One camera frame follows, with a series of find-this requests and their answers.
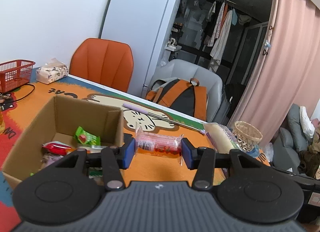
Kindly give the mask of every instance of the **cardboard box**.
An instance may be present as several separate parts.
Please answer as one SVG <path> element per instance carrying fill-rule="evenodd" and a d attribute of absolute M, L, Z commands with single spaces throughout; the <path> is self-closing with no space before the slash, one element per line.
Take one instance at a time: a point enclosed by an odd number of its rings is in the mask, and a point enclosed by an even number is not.
<path fill-rule="evenodd" d="M 123 144 L 121 108 L 67 96 L 52 97 L 23 131 L 2 166 L 11 188 L 39 170 L 42 144 L 60 141 L 76 148 L 77 140 L 73 136 L 78 126 L 100 136 L 101 145 Z"/>

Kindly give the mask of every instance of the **refrigerator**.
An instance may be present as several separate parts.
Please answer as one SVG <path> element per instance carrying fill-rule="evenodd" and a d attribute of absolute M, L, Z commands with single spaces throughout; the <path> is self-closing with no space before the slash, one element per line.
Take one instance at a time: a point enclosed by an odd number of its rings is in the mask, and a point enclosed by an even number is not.
<path fill-rule="evenodd" d="M 161 62 L 180 0 L 110 0 L 102 39 L 126 43 L 133 55 L 128 93 L 145 97 Z"/>

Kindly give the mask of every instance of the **orange and black backpack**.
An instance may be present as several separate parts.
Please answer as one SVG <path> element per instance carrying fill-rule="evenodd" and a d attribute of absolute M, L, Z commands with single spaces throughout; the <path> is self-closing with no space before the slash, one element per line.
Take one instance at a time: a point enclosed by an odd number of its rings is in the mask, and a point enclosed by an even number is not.
<path fill-rule="evenodd" d="M 206 121 L 207 89 L 197 79 L 159 79 L 153 83 L 146 100 Z"/>

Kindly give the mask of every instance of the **table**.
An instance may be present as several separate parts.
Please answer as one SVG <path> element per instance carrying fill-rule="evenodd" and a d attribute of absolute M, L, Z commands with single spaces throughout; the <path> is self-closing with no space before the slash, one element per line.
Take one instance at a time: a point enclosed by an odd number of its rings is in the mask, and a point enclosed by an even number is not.
<path fill-rule="evenodd" d="M 199 119 L 76 76 L 70 75 L 46 85 L 36 82 L 35 70 L 33 70 L 30 83 L 35 85 L 33 93 L 19 102 L 2 106 L 5 131 L 0 135 L 1 165 L 23 129 L 29 125 L 42 106 L 55 95 L 94 100 L 95 102 L 118 107 L 122 107 L 123 102 L 133 103 L 135 106 L 147 108 L 148 111 L 160 114 L 163 117 L 174 119 L 193 127 L 203 128 Z M 11 101 L 22 98 L 31 89 L 31 86 L 23 86 L 15 90 L 11 93 Z M 134 135 L 135 119 L 132 117 L 134 112 L 125 110 L 124 132 Z M 169 124 L 166 121 L 151 119 L 146 115 L 143 115 L 139 120 L 145 131 L 172 136 L 184 134 L 184 137 L 187 137 L 195 147 L 211 147 L 206 136 L 196 131 Z M 132 180 L 187 180 L 191 184 L 195 173 L 195 170 L 188 170 L 185 163 L 180 166 L 177 159 L 143 154 L 137 154 L 133 158 L 130 168 L 123 172 L 126 185 Z M 214 184 L 219 184 L 224 179 L 222 171 L 217 169 L 215 171 Z M 19 223 L 19 218 L 12 207 L 11 193 L 11 188 L 2 173 L 0 173 L 0 232 L 7 232 Z"/>

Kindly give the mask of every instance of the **red plastic basket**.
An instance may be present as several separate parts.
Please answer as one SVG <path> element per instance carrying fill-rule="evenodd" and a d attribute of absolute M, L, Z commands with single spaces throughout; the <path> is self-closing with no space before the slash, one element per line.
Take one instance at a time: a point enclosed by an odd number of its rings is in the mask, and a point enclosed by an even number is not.
<path fill-rule="evenodd" d="M 0 64 L 0 93 L 11 91 L 31 79 L 33 61 L 14 60 Z"/>

